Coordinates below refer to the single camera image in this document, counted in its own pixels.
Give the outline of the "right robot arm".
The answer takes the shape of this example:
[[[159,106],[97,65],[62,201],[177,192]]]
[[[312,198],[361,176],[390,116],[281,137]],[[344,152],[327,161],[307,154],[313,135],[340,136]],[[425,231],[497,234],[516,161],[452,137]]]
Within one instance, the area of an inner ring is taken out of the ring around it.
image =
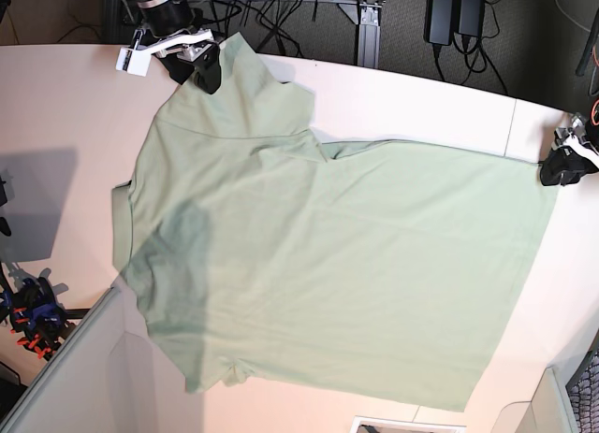
[[[203,27],[202,11],[189,0],[121,0],[136,26],[130,44],[119,51],[115,68],[145,77],[157,59],[179,84],[188,79],[204,93],[221,86],[220,45]]]

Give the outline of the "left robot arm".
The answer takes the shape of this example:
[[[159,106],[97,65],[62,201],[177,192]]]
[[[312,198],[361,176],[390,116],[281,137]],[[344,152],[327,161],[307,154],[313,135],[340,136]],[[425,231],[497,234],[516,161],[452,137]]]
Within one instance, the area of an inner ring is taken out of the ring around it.
[[[541,162],[539,179],[544,186],[566,186],[598,172],[598,101],[589,118],[580,113],[570,124],[557,127],[548,156]]]

